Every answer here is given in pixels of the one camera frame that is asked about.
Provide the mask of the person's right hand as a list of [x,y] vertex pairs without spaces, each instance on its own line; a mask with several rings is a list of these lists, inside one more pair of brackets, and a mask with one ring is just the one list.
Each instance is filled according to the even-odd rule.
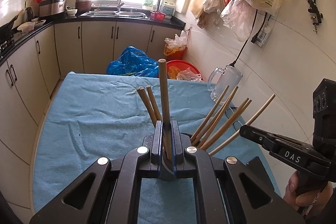
[[[318,190],[312,190],[310,192],[297,195],[297,187],[298,172],[295,171],[295,173],[293,173],[289,178],[288,185],[285,188],[285,195],[283,197],[283,200],[287,202],[294,210],[297,210],[299,207],[308,207],[319,193]],[[324,188],[319,198],[315,202],[313,208],[309,211],[309,217],[318,215],[324,209],[329,199],[331,198],[333,191],[333,184],[328,182],[327,186]]]

